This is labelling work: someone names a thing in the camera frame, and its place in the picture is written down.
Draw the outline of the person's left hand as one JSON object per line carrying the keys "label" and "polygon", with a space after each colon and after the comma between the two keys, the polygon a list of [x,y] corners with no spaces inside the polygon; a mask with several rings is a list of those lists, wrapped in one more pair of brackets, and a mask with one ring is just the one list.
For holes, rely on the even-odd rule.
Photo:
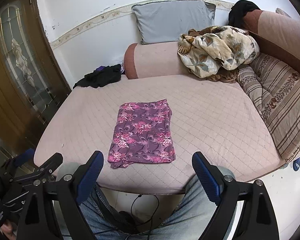
{"label": "person's left hand", "polygon": [[16,235],[13,232],[13,225],[9,220],[6,220],[6,222],[2,224],[1,230],[9,240],[16,240]]}

